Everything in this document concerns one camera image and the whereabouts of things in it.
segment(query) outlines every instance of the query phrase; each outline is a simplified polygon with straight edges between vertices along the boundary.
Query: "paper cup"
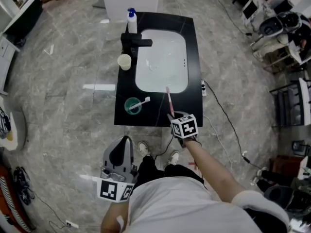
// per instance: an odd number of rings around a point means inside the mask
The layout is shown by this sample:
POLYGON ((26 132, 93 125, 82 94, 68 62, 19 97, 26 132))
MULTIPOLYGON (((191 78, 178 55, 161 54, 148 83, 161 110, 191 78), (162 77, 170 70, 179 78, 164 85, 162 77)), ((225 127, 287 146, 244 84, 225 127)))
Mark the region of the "paper cup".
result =
POLYGON ((131 56, 128 54, 122 54, 118 57, 118 64, 124 71, 127 71, 131 68, 131 62, 131 56))

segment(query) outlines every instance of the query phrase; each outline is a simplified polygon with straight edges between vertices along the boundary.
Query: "white shirt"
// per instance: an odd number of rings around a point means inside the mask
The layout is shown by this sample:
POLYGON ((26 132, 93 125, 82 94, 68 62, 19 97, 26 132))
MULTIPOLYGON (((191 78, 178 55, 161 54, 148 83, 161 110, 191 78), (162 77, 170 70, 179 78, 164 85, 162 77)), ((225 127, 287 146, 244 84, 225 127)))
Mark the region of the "white shirt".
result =
POLYGON ((268 212, 286 225, 289 223, 285 211, 258 192, 244 191, 232 203, 225 203, 213 200, 193 178, 166 177, 134 190, 125 232, 260 233, 245 207, 268 212))

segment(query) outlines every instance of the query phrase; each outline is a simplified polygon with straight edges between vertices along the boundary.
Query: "pink toothbrush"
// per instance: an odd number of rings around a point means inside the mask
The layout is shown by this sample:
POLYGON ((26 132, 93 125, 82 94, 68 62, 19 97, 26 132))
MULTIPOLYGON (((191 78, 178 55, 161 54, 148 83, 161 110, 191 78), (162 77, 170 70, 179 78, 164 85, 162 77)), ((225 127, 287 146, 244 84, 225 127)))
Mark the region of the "pink toothbrush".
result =
POLYGON ((175 118, 175 113, 174 113, 174 109, 173 109, 172 99, 171 99, 171 96, 170 96, 170 89, 169 89, 168 86, 166 87, 166 92, 167 92, 167 95, 169 96, 169 103, 170 103, 171 114, 175 118))

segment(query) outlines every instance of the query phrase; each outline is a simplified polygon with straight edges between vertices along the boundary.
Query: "white basin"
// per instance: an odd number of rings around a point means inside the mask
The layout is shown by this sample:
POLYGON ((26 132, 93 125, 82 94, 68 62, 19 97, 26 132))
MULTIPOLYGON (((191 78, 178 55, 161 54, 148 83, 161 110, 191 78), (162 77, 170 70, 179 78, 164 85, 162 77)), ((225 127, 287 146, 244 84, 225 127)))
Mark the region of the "white basin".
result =
POLYGON ((176 32, 145 30, 142 39, 152 39, 151 47, 138 49, 135 82, 146 92, 179 93, 188 85, 186 41, 176 32))

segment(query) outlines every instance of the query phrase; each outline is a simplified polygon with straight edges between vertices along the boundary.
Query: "power outlet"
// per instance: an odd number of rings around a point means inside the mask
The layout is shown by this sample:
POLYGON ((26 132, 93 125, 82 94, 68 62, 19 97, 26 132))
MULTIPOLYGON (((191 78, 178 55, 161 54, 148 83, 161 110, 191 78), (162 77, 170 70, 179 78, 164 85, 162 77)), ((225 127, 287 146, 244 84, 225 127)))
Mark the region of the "power outlet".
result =
POLYGON ((206 87, 205 82, 203 80, 201 80, 201 88, 202 88, 202 97, 206 97, 207 96, 206 87))
POLYGON ((77 224, 75 224, 75 223, 73 223, 73 222, 70 222, 70 221, 68 221, 68 220, 66 220, 66 224, 68 225, 68 226, 70 226, 70 227, 74 227, 74 228, 79 228, 79 225, 77 225, 77 224))

